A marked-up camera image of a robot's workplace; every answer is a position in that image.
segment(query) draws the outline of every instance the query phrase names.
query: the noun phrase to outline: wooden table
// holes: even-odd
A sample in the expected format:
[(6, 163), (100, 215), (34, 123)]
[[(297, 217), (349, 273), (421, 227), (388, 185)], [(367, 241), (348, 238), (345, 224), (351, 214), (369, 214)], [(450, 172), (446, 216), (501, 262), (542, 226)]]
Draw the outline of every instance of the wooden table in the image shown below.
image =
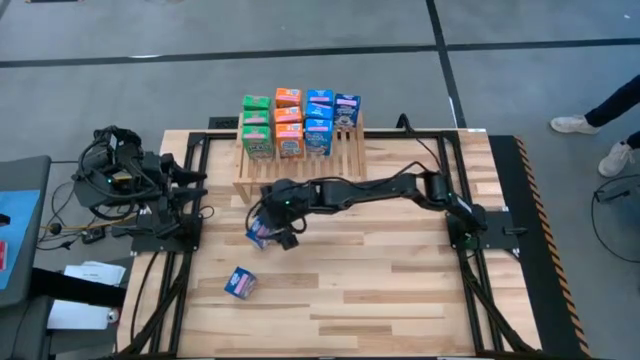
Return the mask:
[[(189, 132), (166, 131), (161, 153), (184, 159)], [(459, 134), (474, 202), (487, 209), (503, 207), (486, 132)], [(437, 152), (435, 141), (426, 144)], [(413, 140), (369, 139), (365, 146), (369, 179), (388, 177), (413, 160), (436, 168)], [(206, 220), (193, 257), (180, 357), (473, 354), (444, 213), (403, 199), (361, 204), (334, 216), (309, 216), (295, 249), (271, 246), (260, 252), (244, 237), (248, 207), (232, 186), (234, 147), (233, 140), (211, 142), (203, 206), (214, 206), (215, 216)], [(453, 164), (453, 155), (449, 158)], [(498, 308), (525, 341), (539, 348), (520, 264), (502, 250), (485, 251), (485, 256)], [(134, 262), (118, 330), (121, 349), (129, 343), (132, 310), (150, 258), (144, 254)], [(142, 294), (136, 333), (156, 306), (163, 265), (160, 254)], [(236, 266), (258, 277), (246, 301), (223, 291)], [(486, 315), (478, 308), (490, 348)], [(165, 319), (161, 349), (168, 346), (172, 310)]]

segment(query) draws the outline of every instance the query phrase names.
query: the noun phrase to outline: concrete floor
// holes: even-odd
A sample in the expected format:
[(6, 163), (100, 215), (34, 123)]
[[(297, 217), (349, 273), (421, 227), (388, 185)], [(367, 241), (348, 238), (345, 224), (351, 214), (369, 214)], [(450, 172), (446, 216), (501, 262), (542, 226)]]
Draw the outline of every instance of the concrete floor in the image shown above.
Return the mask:
[[(637, 0), (437, 0), (448, 44), (640, 37)], [(0, 61), (273, 50), (320, 46), (434, 44), (421, 0), (11, 1), (0, 19)], [(611, 144), (640, 128), (640, 108), (597, 137), (561, 136), (547, 121), (596, 106), (638, 73), (639, 46), (451, 52), (469, 127), (521, 135), (594, 356), (637, 357), (640, 268), (609, 255), (591, 230), (591, 192)], [(49, 154), (73, 160), (91, 131), (134, 129), (157, 150), (165, 129), (198, 129), (238, 112), (242, 94), (277, 86), (329, 87), (363, 96), (366, 123), (391, 127), (406, 112), (414, 127), (452, 127), (438, 54), (349, 55), (137, 65), (0, 69), (0, 160)], [(68, 180), (55, 165), (51, 191)], [(638, 172), (637, 165), (625, 173)], [(637, 201), (599, 208), (601, 232), (640, 258)], [(90, 216), (72, 202), (68, 223)], [(129, 254), (127, 240), (39, 253), (40, 266)], [(102, 355), (105, 349), (92, 349)], [(72, 358), (83, 358), (74, 355)]]

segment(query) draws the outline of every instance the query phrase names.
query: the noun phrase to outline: shoe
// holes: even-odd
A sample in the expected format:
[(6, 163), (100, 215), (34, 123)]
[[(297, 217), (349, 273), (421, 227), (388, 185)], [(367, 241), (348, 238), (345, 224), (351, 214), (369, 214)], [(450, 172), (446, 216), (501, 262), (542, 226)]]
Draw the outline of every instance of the shoe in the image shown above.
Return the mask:
[(604, 177), (614, 177), (620, 174), (624, 166), (627, 165), (627, 161), (633, 162), (633, 157), (631, 156), (632, 150), (631, 146), (627, 145), (624, 141), (614, 144), (611, 151), (609, 151), (609, 155), (598, 164), (598, 172), (600, 175)]
[(581, 134), (594, 135), (600, 131), (599, 128), (593, 127), (587, 123), (587, 119), (581, 115), (557, 117), (549, 123), (553, 130), (561, 133), (579, 132)]

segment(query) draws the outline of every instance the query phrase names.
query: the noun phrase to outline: hazard tape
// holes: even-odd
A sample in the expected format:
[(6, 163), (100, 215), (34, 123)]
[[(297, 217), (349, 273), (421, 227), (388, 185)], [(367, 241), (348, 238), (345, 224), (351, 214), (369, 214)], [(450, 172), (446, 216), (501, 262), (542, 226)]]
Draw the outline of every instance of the hazard tape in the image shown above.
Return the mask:
[(520, 156), (522, 158), (522, 163), (524, 164), (524, 171), (527, 173), (529, 188), (531, 189), (533, 200), (536, 203), (538, 217), (540, 218), (540, 223), (542, 224), (542, 231), (544, 233), (545, 240), (547, 241), (547, 247), (549, 248), (551, 260), (555, 264), (555, 271), (558, 274), (558, 283), (560, 284), (560, 287), (562, 287), (562, 294), (567, 303), (567, 310), (569, 310), (571, 322), (575, 327), (576, 336), (578, 337), (578, 341), (580, 343), (580, 349), (585, 355), (591, 357), (591, 351), (589, 350), (589, 345), (587, 345), (587, 338), (584, 336), (582, 323), (580, 323), (580, 318), (578, 317), (578, 312), (576, 311), (573, 297), (571, 297), (571, 291), (569, 290), (569, 284), (567, 283), (567, 276), (565, 275), (564, 268), (562, 267), (562, 263), (560, 262), (560, 255), (558, 254), (558, 249), (556, 248), (555, 241), (553, 240), (553, 235), (551, 235), (549, 217), (544, 211), (544, 206), (542, 205), (542, 200), (540, 199), (540, 191), (538, 191), (536, 179), (533, 176), (533, 168), (531, 167), (531, 163), (529, 162), (527, 150), (525, 149), (524, 143), (520, 138), (516, 137), (515, 139), (518, 147), (520, 148)]

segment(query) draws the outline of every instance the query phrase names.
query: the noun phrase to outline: white paper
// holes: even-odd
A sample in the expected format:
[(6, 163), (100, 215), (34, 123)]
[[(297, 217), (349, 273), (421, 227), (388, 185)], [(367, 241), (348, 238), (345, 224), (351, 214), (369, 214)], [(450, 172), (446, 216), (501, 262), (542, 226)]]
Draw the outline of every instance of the white paper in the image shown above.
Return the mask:
[[(88, 261), (80, 266), (68, 265), (64, 274), (92, 282), (118, 286), (125, 268)], [(100, 306), (56, 300), (49, 314), (48, 329), (104, 330), (111, 309)]]

